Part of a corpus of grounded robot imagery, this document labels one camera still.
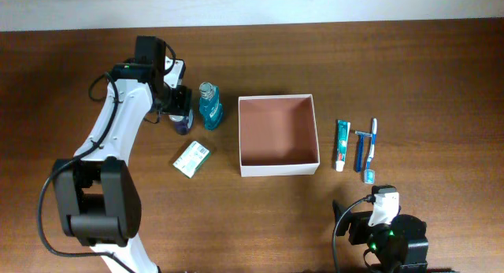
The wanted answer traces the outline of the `teal toothpaste tube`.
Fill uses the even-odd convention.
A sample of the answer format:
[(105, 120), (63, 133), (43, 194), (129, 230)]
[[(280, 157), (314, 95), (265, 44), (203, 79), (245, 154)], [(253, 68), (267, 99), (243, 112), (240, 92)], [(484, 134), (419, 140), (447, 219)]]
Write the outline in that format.
[(345, 120), (338, 120), (338, 138), (337, 150), (335, 159), (335, 169), (342, 172), (346, 163), (348, 138), (350, 134), (350, 122)]

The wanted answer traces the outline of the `blue disposable razor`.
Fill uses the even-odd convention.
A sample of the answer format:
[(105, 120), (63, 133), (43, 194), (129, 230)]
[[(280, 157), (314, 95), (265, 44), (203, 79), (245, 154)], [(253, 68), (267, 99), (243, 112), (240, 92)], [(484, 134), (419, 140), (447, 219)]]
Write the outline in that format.
[(357, 173), (361, 172), (362, 169), (362, 157), (364, 153), (364, 140), (366, 138), (371, 138), (372, 134), (364, 131), (355, 131), (354, 132), (358, 136), (358, 147), (356, 153), (356, 162), (355, 162), (355, 171)]

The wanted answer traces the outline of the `teal mouthwash bottle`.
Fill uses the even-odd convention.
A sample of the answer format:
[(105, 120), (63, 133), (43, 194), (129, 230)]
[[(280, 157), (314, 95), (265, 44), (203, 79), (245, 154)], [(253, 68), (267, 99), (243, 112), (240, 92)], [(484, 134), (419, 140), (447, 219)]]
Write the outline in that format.
[(199, 87), (199, 112), (204, 119), (206, 130), (215, 130), (221, 123), (224, 110), (220, 101), (218, 86), (204, 82)]

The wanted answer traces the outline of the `green white soap box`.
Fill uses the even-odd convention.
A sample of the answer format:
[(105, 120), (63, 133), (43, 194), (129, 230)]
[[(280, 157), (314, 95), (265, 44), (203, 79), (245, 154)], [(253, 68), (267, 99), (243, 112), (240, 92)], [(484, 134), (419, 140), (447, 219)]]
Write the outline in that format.
[(173, 166), (191, 179), (210, 155), (211, 152), (206, 147), (193, 141), (175, 160)]

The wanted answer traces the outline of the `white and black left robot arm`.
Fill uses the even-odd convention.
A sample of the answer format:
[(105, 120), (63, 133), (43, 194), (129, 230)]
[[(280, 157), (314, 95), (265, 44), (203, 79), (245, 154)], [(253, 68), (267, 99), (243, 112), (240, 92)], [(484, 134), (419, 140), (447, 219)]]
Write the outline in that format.
[(185, 63), (162, 39), (140, 35), (135, 54), (104, 73), (107, 94), (91, 133), (70, 159), (55, 161), (43, 189), (54, 188), (65, 235), (100, 256), (112, 272), (158, 272), (139, 236), (142, 205), (128, 170), (148, 113), (168, 115), (179, 133), (194, 119)]

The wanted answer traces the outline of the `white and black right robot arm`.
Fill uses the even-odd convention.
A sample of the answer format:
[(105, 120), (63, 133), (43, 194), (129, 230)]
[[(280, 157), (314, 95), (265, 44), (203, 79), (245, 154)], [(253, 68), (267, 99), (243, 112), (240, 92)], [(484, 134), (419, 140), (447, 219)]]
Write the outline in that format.
[(426, 273), (428, 271), (426, 222), (398, 214), (389, 224), (370, 226), (371, 212), (352, 212), (332, 202), (335, 228), (332, 237), (349, 235), (351, 245), (366, 245), (364, 256), (373, 254), (378, 264), (365, 263), (369, 272)]

